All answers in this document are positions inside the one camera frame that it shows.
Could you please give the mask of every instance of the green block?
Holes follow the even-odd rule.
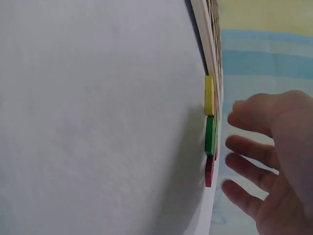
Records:
[[[206,118],[206,131],[205,131],[205,145],[204,151],[207,156],[214,156],[214,142],[215,142],[215,125],[214,118],[207,117]]]

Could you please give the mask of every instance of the yellow wall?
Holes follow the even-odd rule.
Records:
[[[219,0],[223,29],[313,36],[313,0]]]

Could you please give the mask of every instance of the red block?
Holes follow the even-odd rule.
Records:
[[[205,186],[210,188],[212,186],[214,170],[214,158],[208,157],[205,165]]]

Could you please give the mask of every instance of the blue stripe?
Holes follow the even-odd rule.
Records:
[[[240,39],[250,38],[259,40],[273,40],[273,41],[284,41],[302,44],[313,44],[313,37],[302,36],[292,33],[284,32],[268,32],[268,31],[256,31],[256,30],[235,30],[235,29],[223,29],[223,39]]]
[[[255,51],[223,51],[225,75],[313,79],[313,58]]]

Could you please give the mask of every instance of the hand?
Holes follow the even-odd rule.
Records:
[[[226,164],[268,192],[263,201],[227,180],[229,200],[251,216],[261,235],[313,234],[313,99],[299,91],[258,94],[236,102],[229,124],[273,138],[275,146],[231,136]],[[246,156],[276,169],[259,168]]]

